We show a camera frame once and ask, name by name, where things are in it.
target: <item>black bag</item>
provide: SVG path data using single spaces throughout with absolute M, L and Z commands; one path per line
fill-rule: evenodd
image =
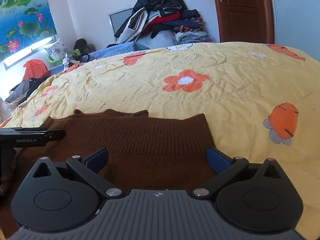
M 79 49 L 80 54 L 87 55 L 89 53 L 95 52 L 96 49 L 93 44 L 87 44 L 87 41 L 85 39 L 79 39 L 76 41 L 76 44 L 73 48 L 73 50 Z

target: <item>ribbed knit fabric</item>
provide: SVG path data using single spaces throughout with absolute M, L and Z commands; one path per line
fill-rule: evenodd
M 76 109 L 74 111 L 74 114 L 84 114 L 83 112 L 81 112 L 80 110 Z M 148 117 L 149 113 L 147 110 L 143 110 L 140 112 L 136 112 L 136 113 L 122 113 L 122 112 L 117 112 L 113 109 L 107 109 L 102 113 L 96 113 L 96 114 L 86 114 L 88 115 L 105 115 L 105 116 L 112 116 L 112 117 L 137 117 L 137 116 L 141 116 L 141 117 Z M 48 120 L 42 125 L 44 127 L 47 127 L 49 125 Z M 17 166 L 17 158 L 19 155 L 19 152 L 17 152 L 16 156 L 14 157 L 14 160 L 12 161 L 12 163 L 10 164 L 10 168 L 7 172 L 5 172 L 4 174 L 1 175 L 0 180 L 0 198 L 1 196 L 4 196 L 7 194 L 7 191 L 10 189 L 11 184 L 12 184 L 12 179 L 13 179 L 13 175 L 15 173 L 15 169 Z
M 43 126 L 49 130 L 64 129 L 66 137 L 45 147 L 20 151 L 13 190 L 0 209 L 0 227 L 5 236 L 17 229 L 9 218 L 8 201 L 41 156 L 61 162 L 106 147 L 109 162 L 99 175 L 122 190 L 191 190 L 215 176 L 205 157 L 207 148 L 214 143 L 204 114 L 186 120 L 119 115 L 76 112 L 63 119 L 49 117 L 45 121 Z

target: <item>lotus painting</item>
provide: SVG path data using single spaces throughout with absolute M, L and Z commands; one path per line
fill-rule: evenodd
M 55 34 L 48 0 L 0 0 L 0 61 Z

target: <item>window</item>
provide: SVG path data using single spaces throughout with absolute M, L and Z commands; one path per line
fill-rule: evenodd
M 0 0 L 0 61 L 6 70 L 55 41 L 48 0 Z
M 3 64 L 6 70 L 8 70 L 13 65 L 19 63 L 20 61 L 24 60 L 27 57 L 30 57 L 32 54 L 38 52 L 39 50 L 43 49 L 45 45 L 54 43 L 56 41 L 56 37 L 52 36 L 41 41 L 38 41 L 32 44 L 29 47 L 19 50 L 18 52 L 12 54 L 11 56 L 7 57 L 3 60 Z
M 121 27 L 123 22 L 132 14 L 132 9 L 124 9 L 120 11 L 116 11 L 114 13 L 109 14 L 110 25 L 113 30 L 113 34 L 116 34 L 117 30 Z

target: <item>bed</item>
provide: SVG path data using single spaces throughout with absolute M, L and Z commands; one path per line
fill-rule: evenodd
M 204 113 L 219 150 L 273 157 L 304 203 L 297 231 L 320 236 L 320 63 L 301 50 L 243 42 L 184 44 L 94 60 L 48 78 L 6 127 L 75 109 L 185 119 Z

